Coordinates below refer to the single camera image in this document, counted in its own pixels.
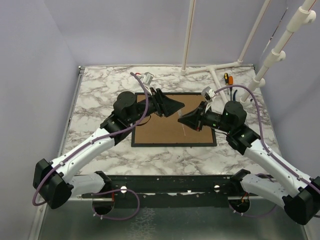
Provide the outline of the black picture frame brown backing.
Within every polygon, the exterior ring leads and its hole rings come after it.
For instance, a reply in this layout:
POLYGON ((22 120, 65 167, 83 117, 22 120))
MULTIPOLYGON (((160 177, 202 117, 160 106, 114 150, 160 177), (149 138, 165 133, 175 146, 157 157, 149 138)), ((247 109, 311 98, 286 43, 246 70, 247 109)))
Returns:
POLYGON ((215 147, 215 131, 207 126, 195 131, 178 122, 204 100, 199 92, 166 92, 168 98, 184 103, 184 108, 169 117, 152 114, 132 131, 132 147, 215 147))

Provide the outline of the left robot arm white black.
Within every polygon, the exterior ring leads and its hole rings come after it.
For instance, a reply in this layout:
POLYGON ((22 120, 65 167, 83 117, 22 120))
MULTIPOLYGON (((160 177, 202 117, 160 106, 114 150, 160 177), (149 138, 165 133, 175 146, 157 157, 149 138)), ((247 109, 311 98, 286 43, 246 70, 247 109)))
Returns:
POLYGON ((145 117, 156 114, 167 118, 184 106, 184 103, 167 97, 159 88, 151 89, 141 101, 131 91, 120 93, 111 115, 90 137, 65 155, 36 163, 32 183, 35 195, 40 195, 51 209, 61 207, 76 195, 95 193, 101 198, 106 197, 111 186, 104 173, 78 176, 78 171, 124 140, 145 117))

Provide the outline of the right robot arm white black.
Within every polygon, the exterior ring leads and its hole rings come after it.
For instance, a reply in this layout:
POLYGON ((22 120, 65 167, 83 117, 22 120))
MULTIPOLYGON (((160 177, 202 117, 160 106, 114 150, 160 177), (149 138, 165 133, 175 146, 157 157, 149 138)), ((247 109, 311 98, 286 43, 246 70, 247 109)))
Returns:
POLYGON ((204 126, 226 133, 229 146, 260 165, 275 179, 262 180, 247 170, 234 175, 229 189, 240 196, 244 192, 263 197, 283 208, 297 224, 306 225, 320 211, 320 178, 298 170, 264 143, 262 135, 245 124, 247 112, 241 103, 228 101, 222 113, 207 110, 202 101, 178 122, 195 131, 204 126))

